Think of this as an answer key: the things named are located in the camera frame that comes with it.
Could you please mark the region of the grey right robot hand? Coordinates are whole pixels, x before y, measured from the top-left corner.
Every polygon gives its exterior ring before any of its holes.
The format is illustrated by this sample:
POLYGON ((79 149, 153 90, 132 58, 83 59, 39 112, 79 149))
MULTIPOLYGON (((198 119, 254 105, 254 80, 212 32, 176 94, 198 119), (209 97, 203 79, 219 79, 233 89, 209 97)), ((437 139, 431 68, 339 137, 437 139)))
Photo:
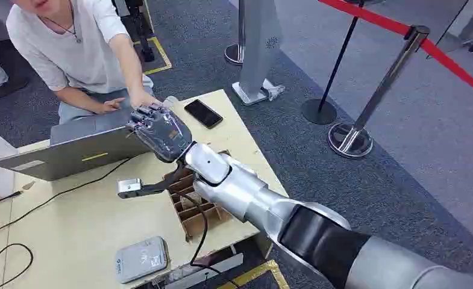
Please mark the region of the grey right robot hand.
POLYGON ((193 143, 192 133, 168 107, 152 104, 131 112, 127 127, 164 163, 173 163, 193 143))

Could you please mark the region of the person's left hand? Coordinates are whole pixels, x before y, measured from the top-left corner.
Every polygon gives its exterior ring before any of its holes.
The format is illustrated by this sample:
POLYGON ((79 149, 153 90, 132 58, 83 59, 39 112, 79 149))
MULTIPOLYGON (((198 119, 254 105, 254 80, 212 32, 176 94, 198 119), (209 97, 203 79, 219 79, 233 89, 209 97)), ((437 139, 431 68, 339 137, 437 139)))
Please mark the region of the person's left hand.
POLYGON ((133 108, 150 106, 153 104, 162 105, 163 103, 153 96, 153 93, 145 90, 135 90, 128 92, 130 104, 133 108))

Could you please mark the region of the person's right hand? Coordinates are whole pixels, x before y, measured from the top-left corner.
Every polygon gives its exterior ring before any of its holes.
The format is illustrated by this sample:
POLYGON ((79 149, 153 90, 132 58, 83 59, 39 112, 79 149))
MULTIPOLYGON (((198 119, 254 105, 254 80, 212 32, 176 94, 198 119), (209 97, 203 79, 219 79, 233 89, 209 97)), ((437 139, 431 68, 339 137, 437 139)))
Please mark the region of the person's right hand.
POLYGON ((116 98, 112 99, 110 101, 105 101, 102 104, 99 104, 97 106, 97 109, 95 110, 96 114, 105 114, 109 113, 112 111, 117 111, 120 110, 122 107, 122 103, 125 101, 125 98, 116 98))

